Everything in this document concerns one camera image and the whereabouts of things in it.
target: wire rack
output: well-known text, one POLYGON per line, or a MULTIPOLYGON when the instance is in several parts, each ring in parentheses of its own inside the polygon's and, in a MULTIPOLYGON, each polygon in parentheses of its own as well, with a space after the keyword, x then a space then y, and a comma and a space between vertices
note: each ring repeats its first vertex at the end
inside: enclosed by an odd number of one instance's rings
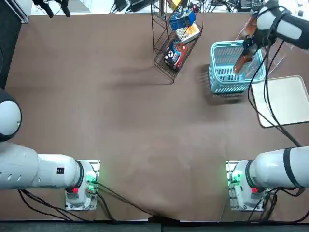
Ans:
POLYGON ((205 6, 206 0, 199 0, 197 3, 195 3, 195 5, 199 7, 199 12, 195 13, 196 18, 198 18, 198 16, 201 16, 202 18, 201 26, 197 23, 197 21, 195 21, 195 24, 197 25, 199 29, 199 34, 197 35, 195 39, 185 44, 185 46, 187 47, 187 51, 182 59, 182 63, 180 67, 177 70, 174 70, 173 68, 165 64, 164 56, 169 50, 171 42, 174 39, 177 40, 178 42, 175 44, 175 46, 177 46, 182 40, 183 36, 185 35, 186 30, 184 30, 184 33, 182 34, 182 36, 177 35, 176 31, 172 30, 170 23, 169 23, 170 18, 174 14, 182 11, 182 1, 183 0, 180 1, 178 6, 176 6, 174 10, 170 9, 167 5, 162 10, 162 7, 159 7, 156 1, 153 1, 153 3, 151 4, 154 67, 158 68, 158 70, 161 71, 161 73, 164 76, 166 76, 167 79, 171 81, 171 83, 174 83, 177 74, 181 70, 182 66, 184 65, 185 61, 187 60, 194 45, 196 44, 197 40, 199 39, 203 31, 204 14, 201 12, 204 12, 204 6, 205 6), (161 32, 162 32, 159 39, 157 39, 156 41, 154 38, 154 23, 158 24, 161 27, 161 32))

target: light blue basket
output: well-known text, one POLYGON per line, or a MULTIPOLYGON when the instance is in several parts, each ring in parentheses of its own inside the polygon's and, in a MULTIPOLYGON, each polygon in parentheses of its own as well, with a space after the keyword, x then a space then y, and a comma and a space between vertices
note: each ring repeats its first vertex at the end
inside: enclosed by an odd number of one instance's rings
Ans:
MULTIPOLYGON (((234 74, 233 67, 243 51, 243 40, 216 42, 211 47, 209 80, 211 91, 215 94, 241 93, 248 89, 249 83, 261 64, 263 57, 259 50, 251 62, 246 63, 239 74, 234 74)), ((253 83, 265 78, 265 66, 262 65, 253 83)))

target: floor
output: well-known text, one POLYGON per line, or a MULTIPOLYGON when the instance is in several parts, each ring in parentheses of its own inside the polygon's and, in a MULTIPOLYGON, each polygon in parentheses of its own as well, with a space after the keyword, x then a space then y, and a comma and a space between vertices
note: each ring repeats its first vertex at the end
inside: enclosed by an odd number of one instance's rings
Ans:
MULTIPOLYGON (((211 0, 206 0, 205 4, 208 5, 211 0)), ((114 4, 114 0, 70 0, 69 10, 72 15, 104 15, 109 14, 114 4)), ((49 6, 55 15, 64 15, 62 10, 60 10, 59 4, 51 1, 49 6)), ((121 12, 116 12, 116 14, 123 14, 126 12, 126 8, 121 12)), ((150 6, 141 9, 138 13, 149 13, 151 12, 150 6)), ((213 12, 226 12, 226 7, 216 6, 213 12)), ((45 15, 46 13, 42 11, 39 7, 33 5, 31 10, 31 15, 45 15)))

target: red button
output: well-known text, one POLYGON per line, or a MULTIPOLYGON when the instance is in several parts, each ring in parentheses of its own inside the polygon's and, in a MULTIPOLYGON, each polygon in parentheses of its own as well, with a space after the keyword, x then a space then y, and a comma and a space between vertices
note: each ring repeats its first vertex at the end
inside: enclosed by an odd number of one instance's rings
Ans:
POLYGON ((252 188, 252 189, 251 189, 251 192, 252 192, 252 193, 257 193, 257 188, 252 188))

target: brown tablecloth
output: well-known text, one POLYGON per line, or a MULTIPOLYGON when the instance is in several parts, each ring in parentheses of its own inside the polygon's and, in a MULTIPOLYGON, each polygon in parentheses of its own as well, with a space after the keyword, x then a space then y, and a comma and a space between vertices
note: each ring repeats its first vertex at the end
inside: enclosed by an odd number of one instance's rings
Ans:
MULTIPOLYGON (((13 142, 38 153, 101 160, 100 181, 152 212, 218 220, 227 199, 225 161, 292 146, 277 130, 261 128, 246 100, 211 104, 205 97, 211 45, 235 39, 247 19, 206 14, 201 38, 175 83, 166 85, 153 68, 149 14, 31 17, 6 88, 23 110, 13 142)), ((159 30, 155 26, 156 37, 159 30)), ((298 74, 308 84, 308 71, 308 55, 294 48, 272 76, 298 74)), ((309 125, 286 128, 308 145, 309 125)), ((64 205, 62 189, 33 192, 64 205)), ((29 210, 16 191, 0 195, 1 219, 49 218, 29 210)), ((279 194, 274 218, 303 216, 307 196, 279 194)), ((147 217, 111 196, 106 200, 116 219, 147 217)), ((81 215, 106 218, 100 207, 81 215)), ((225 210, 223 220, 247 216, 225 210)))

